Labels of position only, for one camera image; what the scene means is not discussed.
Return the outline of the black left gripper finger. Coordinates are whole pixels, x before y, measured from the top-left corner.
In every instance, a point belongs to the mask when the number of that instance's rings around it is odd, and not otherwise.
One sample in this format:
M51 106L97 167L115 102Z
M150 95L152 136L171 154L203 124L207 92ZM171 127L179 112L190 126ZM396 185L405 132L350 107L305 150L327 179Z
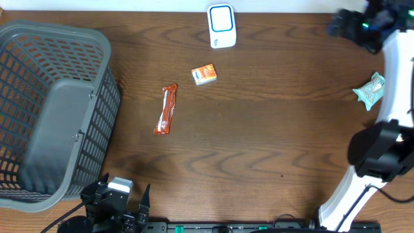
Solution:
M141 202L139 204L138 219L139 220L148 220L149 218L149 209L150 209L150 184L147 185L146 190L143 194Z
M91 196L92 194L94 194L97 189L103 184L106 185L107 184L107 180L109 178L109 174L106 173L104 174L102 177L100 177L98 180L96 180L95 182L89 184L88 186L86 186L82 192L81 192L81 196Z

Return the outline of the green flushable wipes pack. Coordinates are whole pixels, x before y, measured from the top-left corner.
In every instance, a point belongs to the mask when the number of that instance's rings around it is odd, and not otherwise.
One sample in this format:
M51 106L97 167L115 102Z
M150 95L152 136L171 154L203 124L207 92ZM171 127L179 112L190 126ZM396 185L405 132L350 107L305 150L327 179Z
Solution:
M357 95L357 100L365 104L367 111L370 111L371 108L383 97L385 79L378 72L375 72L371 80L366 83L364 86L353 89L353 92Z

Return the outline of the red snack bar wrapper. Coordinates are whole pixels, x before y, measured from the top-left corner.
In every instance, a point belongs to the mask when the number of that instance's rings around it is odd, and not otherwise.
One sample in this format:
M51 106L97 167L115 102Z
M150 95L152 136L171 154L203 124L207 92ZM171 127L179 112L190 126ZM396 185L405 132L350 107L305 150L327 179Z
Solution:
M156 127L153 130L155 135L168 135L170 132L171 119L176 106L177 84L163 87L163 106Z

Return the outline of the small orange box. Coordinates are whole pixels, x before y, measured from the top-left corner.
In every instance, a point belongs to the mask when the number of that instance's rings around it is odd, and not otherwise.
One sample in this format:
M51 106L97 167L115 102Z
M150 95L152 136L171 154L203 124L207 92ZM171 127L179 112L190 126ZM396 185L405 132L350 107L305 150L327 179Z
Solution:
M204 85L217 79L217 73L212 63L192 69L191 75L196 85Z

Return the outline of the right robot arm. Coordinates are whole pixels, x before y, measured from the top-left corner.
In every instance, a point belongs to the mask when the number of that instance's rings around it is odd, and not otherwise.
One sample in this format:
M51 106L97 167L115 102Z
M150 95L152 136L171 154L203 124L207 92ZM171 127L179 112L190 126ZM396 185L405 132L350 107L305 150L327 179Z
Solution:
M413 1L368 1L364 12L342 8L328 33L383 52L385 61L376 122L352 137L350 166L310 224L318 232L349 232L369 198L413 168Z

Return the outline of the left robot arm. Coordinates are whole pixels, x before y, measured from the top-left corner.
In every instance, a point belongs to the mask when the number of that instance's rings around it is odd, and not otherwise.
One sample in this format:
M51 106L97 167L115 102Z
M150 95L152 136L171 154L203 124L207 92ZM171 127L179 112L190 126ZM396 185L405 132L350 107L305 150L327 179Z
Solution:
M58 232L142 232L149 220L151 185L148 184L137 212L127 210L133 181L115 177L108 180L105 174L98 181L86 186L81 192L81 206L85 216L65 220Z

